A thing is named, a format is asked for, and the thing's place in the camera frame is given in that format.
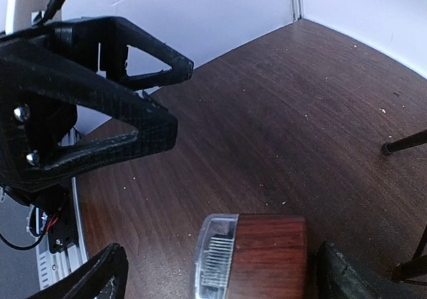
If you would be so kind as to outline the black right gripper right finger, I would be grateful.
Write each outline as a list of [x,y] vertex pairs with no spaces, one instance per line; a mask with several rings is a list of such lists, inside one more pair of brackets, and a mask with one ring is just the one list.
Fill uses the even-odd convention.
[[323,242],[316,255],[319,298],[417,298],[411,290],[382,277]]

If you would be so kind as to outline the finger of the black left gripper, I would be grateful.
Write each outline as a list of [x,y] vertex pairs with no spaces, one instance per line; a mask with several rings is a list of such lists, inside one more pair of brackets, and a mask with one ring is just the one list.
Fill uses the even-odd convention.
[[[129,133],[61,145],[76,128],[88,134],[108,119]],[[170,150],[177,119],[141,91],[106,79],[40,41],[1,44],[1,185],[36,194],[63,180]]]
[[52,51],[134,91],[175,85],[193,61],[123,17],[51,23]]

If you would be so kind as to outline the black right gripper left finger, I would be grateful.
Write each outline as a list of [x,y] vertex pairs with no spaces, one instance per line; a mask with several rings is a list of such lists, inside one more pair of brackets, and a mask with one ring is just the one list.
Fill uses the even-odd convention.
[[32,298],[96,298],[107,285],[111,286],[110,298],[124,298],[128,270],[125,248],[112,243],[68,277]]

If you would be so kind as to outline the brown wooden metronome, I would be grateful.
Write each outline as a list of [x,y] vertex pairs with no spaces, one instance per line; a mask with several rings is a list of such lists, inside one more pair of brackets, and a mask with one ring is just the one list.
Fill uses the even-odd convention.
[[308,278],[305,218],[211,214],[195,247],[192,298],[303,298]]

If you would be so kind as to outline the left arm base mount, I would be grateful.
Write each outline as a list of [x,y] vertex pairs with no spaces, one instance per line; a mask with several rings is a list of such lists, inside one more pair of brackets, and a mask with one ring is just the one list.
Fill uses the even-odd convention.
[[77,222],[70,194],[65,195],[65,200],[52,214],[30,205],[27,231],[38,239],[45,226],[48,226],[46,241],[50,253],[56,254],[77,245]]

